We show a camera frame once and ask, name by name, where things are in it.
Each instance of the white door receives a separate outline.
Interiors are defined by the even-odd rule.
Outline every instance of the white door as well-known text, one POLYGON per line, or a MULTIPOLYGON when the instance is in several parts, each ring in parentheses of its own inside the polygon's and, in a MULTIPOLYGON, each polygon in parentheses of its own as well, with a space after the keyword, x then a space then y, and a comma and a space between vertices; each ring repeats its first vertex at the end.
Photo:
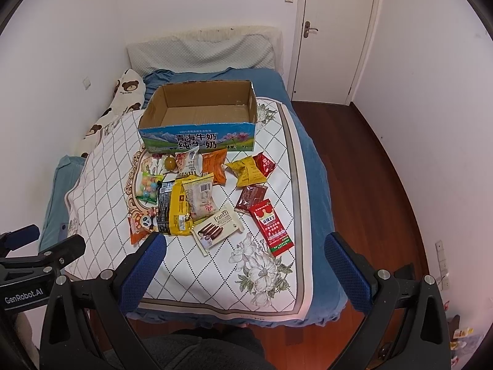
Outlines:
POLYGON ((294 101, 346 102, 372 6, 373 0, 306 0, 294 101), (307 22, 317 30, 306 32, 307 22))

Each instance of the baseboard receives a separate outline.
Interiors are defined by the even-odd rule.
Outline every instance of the baseboard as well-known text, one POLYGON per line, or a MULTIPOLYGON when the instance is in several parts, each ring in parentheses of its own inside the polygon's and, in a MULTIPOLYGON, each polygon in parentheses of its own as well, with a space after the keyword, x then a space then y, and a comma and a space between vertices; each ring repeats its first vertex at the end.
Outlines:
POLYGON ((426 253, 425 253, 425 246, 423 245, 423 239, 421 237, 421 232, 418 227, 418 222, 416 221, 416 216, 414 215, 413 208, 411 207, 411 202, 409 202, 409 198, 407 197, 407 193, 404 189, 404 186, 402 185, 402 182, 399 178, 399 175, 397 171, 394 168, 394 165, 392 164, 392 161, 390 160, 387 152, 385 151, 384 147, 382 146, 380 139, 378 139, 377 135, 375 135, 375 132, 373 132, 373 129, 371 128, 370 124, 366 121, 365 117, 361 113, 361 111, 358 110, 358 107, 351 101, 349 104, 349 107, 356 113, 358 118, 361 120, 361 123, 364 125, 364 127, 368 130, 368 134, 370 135, 373 143, 377 147, 378 151, 380 152, 381 157, 383 158, 384 161, 387 162, 388 168, 390 169, 390 176, 392 177, 392 181, 394 184, 397 186, 397 190, 399 195, 401 196, 401 199, 403 202, 405 202, 406 206, 406 211, 408 213, 408 216, 411 221, 411 227, 413 229, 413 235, 415 236, 416 239, 416 246, 418 247, 418 255, 420 256, 420 264, 421 264, 421 270, 423 275, 429 274, 430 269, 428 268, 428 260, 426 259, 426 253))

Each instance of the blue gripper pad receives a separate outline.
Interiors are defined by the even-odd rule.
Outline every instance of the blue gripper pad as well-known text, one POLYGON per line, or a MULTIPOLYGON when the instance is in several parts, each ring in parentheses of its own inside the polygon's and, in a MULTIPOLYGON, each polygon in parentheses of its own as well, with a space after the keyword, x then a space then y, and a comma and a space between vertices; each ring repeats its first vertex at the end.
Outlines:
POLYGON ((324 253, 354 309, 367 315, 372 307, 370 286, 332 234, 325 237, 324 253))
POLYGON ((10 232, 4 237, 2 242, 5 248, 15 251, 31 242, 37 241, 38 238, 39 228, 33 224, 10 232))
MULTIPOLYGON (((145 245, 142 245, 136 253, 140 253, 140 249, 144 247, 145 245)), ((118 294, 118 307, 123 314, 131 312, 139 306, 165 256, 166 238, 163 234, 157 234, 121 285, 118 294)))

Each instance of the blue printed box side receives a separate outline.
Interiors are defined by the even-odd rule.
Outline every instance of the blue printed box side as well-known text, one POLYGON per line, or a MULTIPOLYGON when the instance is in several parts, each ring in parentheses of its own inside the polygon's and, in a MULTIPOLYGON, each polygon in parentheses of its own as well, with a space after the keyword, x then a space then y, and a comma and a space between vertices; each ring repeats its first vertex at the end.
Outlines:
POLYGON ((139 129, 151 153, 187 151, 199 146, 201 152, 227 148, 228 151, 253 151, 255 124, 250 122, 204 125, 171 125, 139 129))

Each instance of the door frame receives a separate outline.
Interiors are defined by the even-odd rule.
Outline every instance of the door frame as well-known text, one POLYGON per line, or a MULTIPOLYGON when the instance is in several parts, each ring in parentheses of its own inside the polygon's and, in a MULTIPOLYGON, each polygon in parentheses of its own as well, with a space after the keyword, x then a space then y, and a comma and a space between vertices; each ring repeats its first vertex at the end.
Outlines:
MULTIPOLYGON (((346 98, 345 105, 349 105, 356 95, 359 82, 361 80, 361 75, 366 65, 366 61, 369 56, 369 51, 371 45, 373 44, 373 39, 375 36, 375 30, 380 16, 380 7, 382 0, 373 0, 372 10, 370 14, 370 22, 368 23, 368 29, 366 31, 365 42, 363 44, 363 50, 361 51, 361 56, 359 58, 358 66, 354 78, 351 83, 351 89, 346 98)), ((296 24, 294 28, 294 42, 293 42, 293 52, 291 56, 291 66, 289 70, 289 78, 287 82, 287 93, 291 100, 296 100, 293 98, 294 95, 294 82, 296 80, 296 71, 298 69, 298 60, 300 56, 301 49, 301 37, 303 33, 303 24, 305 23, 305 5, 306 0, 298 0, 296 7, 296 24)))

